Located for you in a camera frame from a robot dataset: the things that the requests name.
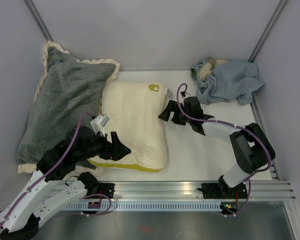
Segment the gray pillow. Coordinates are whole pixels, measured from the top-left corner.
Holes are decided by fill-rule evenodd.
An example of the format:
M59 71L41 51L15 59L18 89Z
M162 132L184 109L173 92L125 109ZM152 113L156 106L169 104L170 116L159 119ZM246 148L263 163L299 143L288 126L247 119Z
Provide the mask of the gray pillow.
M47 75L16 150L18 164L38 163L77 125L82 112L97 115L105 83L116 69L112 63L77 62L53 46L47 52ZM91 120L85 117L82 125L91 127ZM96 168L87 160L78 165Z

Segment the gray floor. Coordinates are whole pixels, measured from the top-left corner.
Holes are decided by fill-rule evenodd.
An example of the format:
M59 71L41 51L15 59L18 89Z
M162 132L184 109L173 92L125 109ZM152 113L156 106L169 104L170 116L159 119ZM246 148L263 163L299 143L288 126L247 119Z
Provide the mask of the gray floor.
M249 203L235 218L209 212L122 212L47 222L35 240L294 240L285 210Z

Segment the white quilted fabric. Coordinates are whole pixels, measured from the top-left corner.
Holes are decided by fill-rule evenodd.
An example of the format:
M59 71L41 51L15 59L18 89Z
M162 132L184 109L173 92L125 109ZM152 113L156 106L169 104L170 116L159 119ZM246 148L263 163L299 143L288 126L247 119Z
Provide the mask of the white quilted fabric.
M109 83L102 94L102 113L110 118L105 132L110 136L110 131L116 131L131 154L118 161L98 156L89 161L99 167L160 171L167 160L163 126L158 119L165 94L166 88L160 83Z

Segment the blue cloth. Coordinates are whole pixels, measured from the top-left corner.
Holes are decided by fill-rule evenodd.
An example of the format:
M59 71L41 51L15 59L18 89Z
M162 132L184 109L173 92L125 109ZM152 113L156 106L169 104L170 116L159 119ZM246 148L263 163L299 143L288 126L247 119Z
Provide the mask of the blue cloth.
M255 63L243 60L231 60L213 69L205 81L198 77L205 59L191 69L191 77L198 85L197 98L202 104L230 102L237 98L240 105L253 101L253 91L258 90L263 81L258 79L258 68Z

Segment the white tabletop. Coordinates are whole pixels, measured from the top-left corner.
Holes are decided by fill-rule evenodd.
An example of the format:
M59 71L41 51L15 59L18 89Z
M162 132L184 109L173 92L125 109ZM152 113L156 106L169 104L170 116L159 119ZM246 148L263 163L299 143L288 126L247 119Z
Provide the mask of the white tabletop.
M160 82L174 92L187 83L191 95L195 96L197 84L191 79L190 71L124 71L117 76L119 81ZM237 101L201 105L205 114L238 125L254 122L250 105L241 106ZM231 144L215 137L203 136L186 126L162 122L167 163L157 173L129 169L106 168L98 176L100 181L216 181L236 162ZM252 180L271 180L269 171L260 172Z

